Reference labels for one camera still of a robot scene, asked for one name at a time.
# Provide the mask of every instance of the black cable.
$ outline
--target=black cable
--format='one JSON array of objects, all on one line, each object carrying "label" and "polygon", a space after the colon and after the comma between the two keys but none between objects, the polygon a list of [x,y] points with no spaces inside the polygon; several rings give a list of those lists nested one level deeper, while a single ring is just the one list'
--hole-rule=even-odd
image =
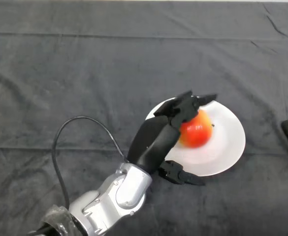
[{"label": "black cable", "polygon": [[[110,138],[112,139],[116,149],[118,150],[119,154],[122,156],[123,158],[123,162],[128,162],[126,157],[123,155],[118,143],[116,142],[116,140],[114,139],[113,135],[110,133],[110,131],[105,127],[104,124],[102,124],[100,121],[96,120],[96,119],[93,119],[91,117],[86,117],[86,116],[78,116],[78,117],[73,117],[73,118],[70,118],[69,120],[67,120],[60,128],[59,130],[57,131],[55,137],[54,137],[54,140],[53,140],[53,143],[52,143],[52,148],[51,148],[51,154],[52,154],[52,161],[53,161],[53,165],[54,165],[54,169],[55,169],[55,172],[56,172],[56,175],[57,175],[57,178],[59,179],[59,182],[60,182],[60,185],[61,185],[61,189],[62,189],[62,192],[63,192],[63,195],[64,195],[64,198],[65,198],[65,208],[66,209],[69,209],[69,196],[68,196],[68,192],[67,192],[67,189],[66,189],[66,186],[65,186],[65,183],[64,183],[64,180],[62,178],[62,175],[61,175],[61,172],[60,172],[60,169],[57,165],[57,161],[56,161],[56,144],[57,144],[57,141],[59,139],[59,136],[62,132],[62,130],[69,124],[71,123],[72,121],[76,120],[76,119],[88,119],[88,120],[91,120],[95,123],[97,123],[98,125],[100,125],[110,136]],[[33,233],[28,233],[27,236],[36,236],[36,235],[43,235],[47,232],[49,232],[50,230],[52,230],[53,227],[51,226],[47,226],[47,227],[44,227],[36,232],[33,232]]]}]

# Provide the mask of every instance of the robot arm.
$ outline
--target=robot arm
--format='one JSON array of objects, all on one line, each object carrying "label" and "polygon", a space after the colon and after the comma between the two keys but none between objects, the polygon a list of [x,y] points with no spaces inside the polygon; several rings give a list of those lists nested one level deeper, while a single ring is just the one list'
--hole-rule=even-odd
[{"label": "robot arm", "polygon": [[177,143],[181,124],[194,118],[199,106],[215,99],[216,95],[197,97],[186,92],[165,102],[154,118],[141,125],[129,148],[128,162],[97,191],[89,191],[70,204],[69,214],[83,236],[103,235],[121,218],[132,216],[143,206],[152,182],[150,174],[158,170]]}]

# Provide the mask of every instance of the plate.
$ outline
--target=plate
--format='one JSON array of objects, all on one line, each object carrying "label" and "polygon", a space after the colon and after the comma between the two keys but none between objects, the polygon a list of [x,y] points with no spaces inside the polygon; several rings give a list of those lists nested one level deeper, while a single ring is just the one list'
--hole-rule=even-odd
[{"label": "plate", "polygon": [[[154,112],[166,101],[153,108],[146,119],[153,118]],[[197,148],[184,147],[177,142],[165,159],[180,163],[186,172],[211,176],[229,169],[240,159],[246,135],[237,116],[221,103],[213,101],[200,109],[206,111],[214,124],[210,140]]]}]

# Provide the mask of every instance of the apple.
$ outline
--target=apple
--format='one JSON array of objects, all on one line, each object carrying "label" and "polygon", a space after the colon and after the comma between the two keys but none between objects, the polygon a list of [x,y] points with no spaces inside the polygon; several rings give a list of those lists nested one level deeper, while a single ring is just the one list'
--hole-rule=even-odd
[{"label": "apple", "polygon": [[180,127],[179,142],[189,148],[197,148],[208,142],[212,136],[213,125],[204,110],[198,110],[198,115]]}]

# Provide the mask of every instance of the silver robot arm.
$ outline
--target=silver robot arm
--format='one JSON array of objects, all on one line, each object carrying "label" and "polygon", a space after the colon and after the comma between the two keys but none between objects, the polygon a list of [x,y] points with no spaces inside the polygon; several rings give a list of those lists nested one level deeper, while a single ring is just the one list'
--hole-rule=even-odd
[{"label": "silver robot arm", "polygon": [[69,212],[88,236],[106,233],[124,216],[132,216],[144,204],[150,175],[131,163],[124,163],[97,191],[76,199]]},{"label": "silver robot arm", "polygon": [[[144,121],[141,125],[129,148],[127,163],[123,163],[114,174],[109,176],[98,190],[83,194],[71,204],[69,199],[65,199],[68,200],[69,210],[65,207],[55,211],[52,209],[47,213],[52,220],[43,221],[46,223],[44,227],[27,235],[36,236],[39,235],[38,232],[44,231],[46,236],[99,236],[105,234],[121,218],[134,215],[144,204],[146,190],[152,182],[150,175],[160,168],[169,151],[177,143],[181,124],[194,118],[198,114],[199,106],[206,105],[215,98],[215,94],[200,97],[193,96],[189,91],[166,101],[154,113],[154,118]],[[60,132],[66,124],[77,118],[68,120],[59,129],[52,157],[53,154],[55,155],[56,141]],[[88,119],[100,124],[110,134],[101,123],[93,118]],[[173,171],[167,171],[164,173],[165,179],[182,184],[177,166],[173,163],[166,164],[176,169],[177,173],[175,175]],[[63,182],[60,174],[58,177],[60,182]],[[193,182],[191,176],[185,177],[185,182]]]}]

